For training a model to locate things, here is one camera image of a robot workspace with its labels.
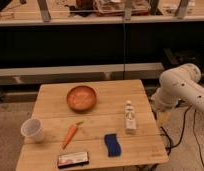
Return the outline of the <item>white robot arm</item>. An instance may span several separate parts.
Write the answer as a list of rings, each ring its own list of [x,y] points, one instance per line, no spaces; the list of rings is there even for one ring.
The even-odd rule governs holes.
[[[198,84],[200,79],[201,71],[192,63],[162,72],[159,77],[160,87],[151,97],[152,109],[167,111],[182,99],[204,114],[204,87]]]

